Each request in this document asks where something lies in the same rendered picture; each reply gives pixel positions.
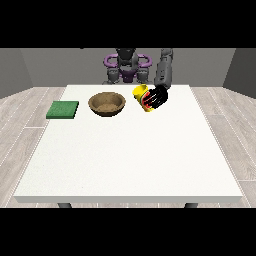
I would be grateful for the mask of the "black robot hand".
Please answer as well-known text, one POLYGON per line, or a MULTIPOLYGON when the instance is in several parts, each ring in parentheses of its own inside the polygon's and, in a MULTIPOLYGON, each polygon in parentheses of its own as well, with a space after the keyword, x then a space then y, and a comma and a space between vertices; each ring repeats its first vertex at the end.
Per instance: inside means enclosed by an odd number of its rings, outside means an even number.
POLYGON ((164 104, 167 99, 167 89, 163 85, 158 85, 149 90, 149 94, 143 98, 143 105, 156 109, 164 104))

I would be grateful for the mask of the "yellow cup with melon print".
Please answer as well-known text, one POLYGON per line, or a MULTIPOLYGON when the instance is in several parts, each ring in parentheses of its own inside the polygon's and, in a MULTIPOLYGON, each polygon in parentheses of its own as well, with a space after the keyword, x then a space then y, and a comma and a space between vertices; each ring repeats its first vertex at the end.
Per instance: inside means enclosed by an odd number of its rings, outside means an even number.
POLYGON ((145 104, 144 98, 150 95, 148 86, 146 84, 141 84, 134 88, 132 91, 134 98, 139 102, 145 112, 153 111, 153 108, 148 104, 145 104))

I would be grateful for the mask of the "brown wooden bowl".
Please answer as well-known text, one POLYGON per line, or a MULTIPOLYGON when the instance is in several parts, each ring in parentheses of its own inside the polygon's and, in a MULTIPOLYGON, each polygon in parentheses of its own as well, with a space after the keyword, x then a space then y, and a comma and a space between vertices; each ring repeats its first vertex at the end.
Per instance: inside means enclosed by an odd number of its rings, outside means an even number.
POLYGON ((100 92, 93 95, 88 101, 90 109, 101 117, 117 115, 125 104, 125 98, 116 92, 100 92))

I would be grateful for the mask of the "green square pad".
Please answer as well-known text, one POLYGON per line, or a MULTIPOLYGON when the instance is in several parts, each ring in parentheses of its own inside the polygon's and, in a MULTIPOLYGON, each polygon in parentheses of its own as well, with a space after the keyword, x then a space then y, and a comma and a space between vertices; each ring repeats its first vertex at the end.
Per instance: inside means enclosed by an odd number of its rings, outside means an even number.
POLYGON ((53 101, 47 114, 47 119, 73 119, 75 117, 78 101, 53 101))

